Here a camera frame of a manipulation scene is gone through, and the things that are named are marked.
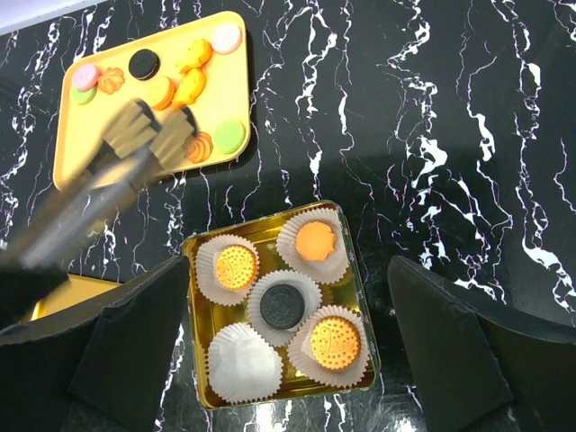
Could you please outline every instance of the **white wall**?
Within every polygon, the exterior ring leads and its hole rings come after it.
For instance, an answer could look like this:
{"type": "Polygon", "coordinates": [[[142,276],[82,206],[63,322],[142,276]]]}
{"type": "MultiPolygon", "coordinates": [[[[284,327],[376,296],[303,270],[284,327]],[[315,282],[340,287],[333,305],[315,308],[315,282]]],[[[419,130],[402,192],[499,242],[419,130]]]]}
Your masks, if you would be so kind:
{"type": "Polygon", "coordinates": [[[0,0],[0,34],[69,14],[104,0],[0,0]]]}

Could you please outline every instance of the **black marble surface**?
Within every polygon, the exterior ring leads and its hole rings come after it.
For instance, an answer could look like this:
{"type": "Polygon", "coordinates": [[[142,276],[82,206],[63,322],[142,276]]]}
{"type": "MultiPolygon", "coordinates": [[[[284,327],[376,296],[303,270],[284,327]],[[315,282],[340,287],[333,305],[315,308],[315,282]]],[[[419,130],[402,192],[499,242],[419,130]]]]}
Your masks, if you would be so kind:
{"type": "Polygon", "coordinates": [[[221,10],[240,13],[251,36],[247,151],[143,190],[69,271],[127,281],[191,234],[334,200],[353,231],[382,374],[369,391],[207,412],[183,325],[156,430],[425,430],[386,285],[394,254],[573,325],[568,0],[116,0],[2,36],[1,246],[53,187],[66,68],[221,10]]]}

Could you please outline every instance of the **white baking cup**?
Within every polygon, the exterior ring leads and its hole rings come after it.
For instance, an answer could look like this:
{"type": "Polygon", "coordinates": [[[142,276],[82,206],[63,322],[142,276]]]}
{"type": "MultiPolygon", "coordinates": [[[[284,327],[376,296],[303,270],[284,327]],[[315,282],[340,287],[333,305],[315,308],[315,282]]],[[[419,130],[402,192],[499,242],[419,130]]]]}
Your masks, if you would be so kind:
{"type": "Polygon", "coordinates": [[[330,305],[318,309],[296,332],[288,346],[288,358],[296,369],[318,383],[341,388],[359,383],[370,360],[362,320],[354,312],[342,306],[330,305]],[[350,366],[339,371],[332,371],[319,364],[312,354],[310,345],[311,334],[316,324],[329,317],[340,317],[350,321],[360,337],[360,351],[357,359],[350,366]]]}
{"type": "Polygon", "coordinates": [[[228,246],[243,246],[244,248],[248,248],[254,254],[256,257],[256,276],[254,280],[257,279],[258,267],[260,265],[256,247],[250,241],[239,236],[224,234],[215,237],[198,247],[196,259],[194,261],[198,289],[202,294],[204,294],[204,297],[211,302],[222,304],[224,306],[231,306],[242,302],[252,287],[254,287],[254,283],[252,283],[241,291],[232,291],[218,282],[215,273],[216,260],[222,250],[228,246]]]}
{"type": "Polygon", "coordinates": [[[254,329],[262,335],[266,342],[274,347],[287,344],[298,327],[320,307],[322,292],[318,285],[308,276],[292,270],[279,270],[266,274],[260,279],[248,297],[248,318],[254,329]],[[278,284],[289,284],[300,291],[304,298],[304,314],[300,322],[287,330],[270,327],[260,314],[262,296],[269,288],[278,284]]]}
{"type": "Polygon", "coordinates": [[[342,224],[338,219],[338,213],[331,209],[309,210],[289,219],[280,229],[276,249],[288,266],[321,284],[333,284],[339,281],[348,268],[342,224]],[[296,250],[298,231],[307,223],[315,221],[329,225],[336,234],[335,251],[323,262],[308,261],[302,258],[296,250]]]}
{"type": "Polygon", "coordinates": [[[225,401],[269,398],[281,380],[282,358],[248,324],[223,328],[208,347],[208,382],[225,401]]]}

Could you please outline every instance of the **tongs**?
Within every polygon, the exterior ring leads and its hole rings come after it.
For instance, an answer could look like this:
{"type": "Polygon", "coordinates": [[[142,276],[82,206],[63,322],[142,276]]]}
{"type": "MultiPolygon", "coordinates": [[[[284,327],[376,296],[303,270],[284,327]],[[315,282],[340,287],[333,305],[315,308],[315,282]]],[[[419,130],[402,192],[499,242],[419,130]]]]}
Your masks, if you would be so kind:
{"type": "Polygon", "coordinates": [[[89,233],[132,204],[144,184],[182,162],[182,144],[197,133],[187,107],[171,112],[160,125],[143,101],[126,103],[103,128],[90,162],[61,192],[51,194],[30,226],[0,255],[0,266],[60,266],[87,242],[89,233]],[[92,196],[91,191],[119,171],[115,183],[92,196]]]}

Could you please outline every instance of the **orange pastry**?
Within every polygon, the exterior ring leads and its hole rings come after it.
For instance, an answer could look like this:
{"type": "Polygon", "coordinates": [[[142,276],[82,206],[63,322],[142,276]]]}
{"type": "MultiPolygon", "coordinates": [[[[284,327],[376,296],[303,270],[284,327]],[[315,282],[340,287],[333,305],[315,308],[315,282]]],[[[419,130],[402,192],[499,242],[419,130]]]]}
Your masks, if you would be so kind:
{"type": "Polygon", "coordinates": [[[108,95],[116,93],[124,84],[124,72],[119,67],[107,67],[98,77],[98,90],[108,95]]]}
{"type": "Polygon", "coordinates": [[[154,78],[148,86],[146,101],[153,110],[161,111],[170,106],[176,93],[176,86],[166,76],[154,78]]]}
{"type": "Polygon", "coordinates": [[[216,260],[216,279],[225,288],[240,291],[248,288],[257,273],[256,257],[243,246],[228,246],[216,260]]]}
{"type": "Polygon", "coordinates": [[[212,154],[212,138],[206,132],[199,132],[198,138],[190,136],[184,142],[184,154],[193,164],[199,164],[212,154]]]}
{"type": "Polygon", "coordinates": [[[340,317],[325,318],[314,327],[310,348],[319,364],[338,371],[358,358],[360,336],[350,321],[340,317]]]}
{"type": "Polygon", "coordinates": [[[178,72],[185,74],[192,68],[199,68],[212,56],[212,45],[204,39],[195,40],[186,53],[175,64],[178,72]]]}
{"type": "Polygon", "coordinates": [[[296,236],[296,250],[307,261],[325,261],[335,251],[336,234],[322,222],[310,222],[296,236]]]}
{"type": "Polygon", "coordinates": [[[182,80],[180,80],[180,85],[176,90],[174,96],[175,108],[177,109],[184,105],[193,104],[205,85],[206,75],[202,70],[198,68],[190,69],[182,80]]]}

